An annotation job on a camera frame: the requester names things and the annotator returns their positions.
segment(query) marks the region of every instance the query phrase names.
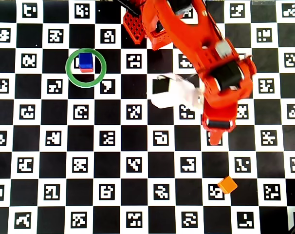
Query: blue cube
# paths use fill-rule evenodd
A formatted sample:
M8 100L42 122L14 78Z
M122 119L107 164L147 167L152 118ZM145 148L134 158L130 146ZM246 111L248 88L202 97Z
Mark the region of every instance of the blue cube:
M92 53L79 53L79 69L81 72L92 72L93 61Z

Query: green ring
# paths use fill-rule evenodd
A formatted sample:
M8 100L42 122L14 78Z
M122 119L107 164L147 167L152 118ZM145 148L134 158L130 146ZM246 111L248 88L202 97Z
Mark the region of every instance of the green ring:
M75 57L77 55L79 55L79 53L92 53L101 63L101 72L100 75L97 77L97 79L93 80L93 81L89 81L89 82L81 82L79 80L77 80L71 71L71 64L72 61L75 59ZM103 80L104 75L107 72L107 63L105 62L104 57L102 56L102 54L100 54L98 51L91 49L91 48L81 48L79 50L74 51L66 60L65 63L65 72L69 77L69 80L76 86L81 87L81 88L91 88L94 87L97 83L101 82L101 80Z

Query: orange cube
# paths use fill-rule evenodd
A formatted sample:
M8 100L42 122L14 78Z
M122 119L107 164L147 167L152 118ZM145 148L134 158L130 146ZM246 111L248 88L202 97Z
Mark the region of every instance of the orange cube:
M220 181L218 186L225 194L230 194L237 188L237 184L229 176Z

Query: checkerboard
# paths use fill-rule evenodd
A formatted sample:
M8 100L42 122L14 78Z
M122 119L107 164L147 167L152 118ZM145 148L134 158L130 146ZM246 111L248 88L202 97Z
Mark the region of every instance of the checkerboard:
M208 1L258 73L237 127L151 103L157 75L195 73L173 44L135 45L117 2L0 1L0 234L267 234L295 225L295 0ZM196 24L192 9L182 19ZM95 48L78 88L65 61ZM74 76L81 74L78 60ZM230 175L238 188L224 195Z

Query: black square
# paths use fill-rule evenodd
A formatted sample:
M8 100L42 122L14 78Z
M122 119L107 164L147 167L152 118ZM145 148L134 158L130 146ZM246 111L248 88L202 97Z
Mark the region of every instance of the black square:
M39 151L39 126L14 126L13 151Z
M94 48L94 24L70 24L70 48Z
M148 233L176 233L175 207L149 206Z
M120 49L97 49L102 54L107 63L108 74L119 74L120 73ZM99 74L101 72L101 64L98 59L94 63L94 72Z
M0 207L0 234L8 233L9 207Z
M257 179L234 179L238 187L231 193L232 206L257 206Z
M68 126L68 151L93 151L93 126Z
M147 50L147 73L170 73L172 71L172 50Z
M0 153L0 179L9 179L11 174L11 153Z
M13 123L13 100L0 100L0 125Z
M73 74L73 76L82 82L94 80L94 74ZM82 89L69 82L69 99L94 99L94 88Z
M14 73L15 72L15 61L16 61L16 50L15 49L0 49L0 61L3 62L0 66L0 73Z
M40 152L39 178L65 178L66 152Z
M94 178L120 178L120 153L95 152Z
M36 206L38 179L12 179L10 206Z
M16 74L15 98L41 97L41 74Z
M120 100L95 100L94 124L119 125Z
M121 205L146 206L148 204L147 179L121 180Z
M143 38L140 44L135 44L129 33L125 29L124 25L121 24L122 30L122 49L146 49L147 48L147 39Z
M277 25L278 31L278 46L279 47L295 47L295 23L279 23Z
M204 233L232 233L231 207L204 206Z
M41 124L67 124L67 100L42 100Z
M279 74L281 98L295 98L295 74Z
M278 73L278 49L258 48L252 49L253 62L258 73Z
M251 23L265 23L277 21L275 2L272 2L272 4L255 4L254 2L251 2L250 11Z
M287 207L259 207L260 223L278 223L278 225L260 225L261 233L287 233Z
M283 126L284 150L295 151L295 125Z
M120 233L120 206L94 206L93 233Z
M67 179L66 205L92 206L93 179Z
M200 151L201 150L200 126L175 125L175 150L176 151Z
M151 100L147 101L147 123L148 125L172 125L173 107L160 109L153 105Z
M202 179L176 179L176 205L202 206Z
M257 152L257 172L258 178L285 178L283 152Z
M43 73L65 73L65 62L69 57L67 49L43 49Z
M11 33L10 28L0 28L0 42L10 43L10 37L11 37L10 33Z
M279 99L255 99L255 124L281 124Z
M229 150L230 151L254 151L255 146L255 129L254 126L239 125L229 133Z
M122 98L147 98L147 76L122 75Z
M65 207L39 207L37 233L64 233L64 215Z
M22 18L37 18L37 3L22 3Z
M114 1L97 1L95 3L95 23L120 24L120 4Z
M17 48L42 48L42 24L18 23Z
M17 5L15 1L0 1L0 22L17 22Z
M87 228L87 212L71 212L71 228Z
M174 178L174 152L149 152L148 177Z
M68 23L69 4L66 1L44 1L44 23Z
M231 40L235 48L251 48L250 24L226 23L225 37Z
M202 152L203 178L224 178L229 175L228 152Z
M147 151L148 150L147 126L121 126L122 151Z

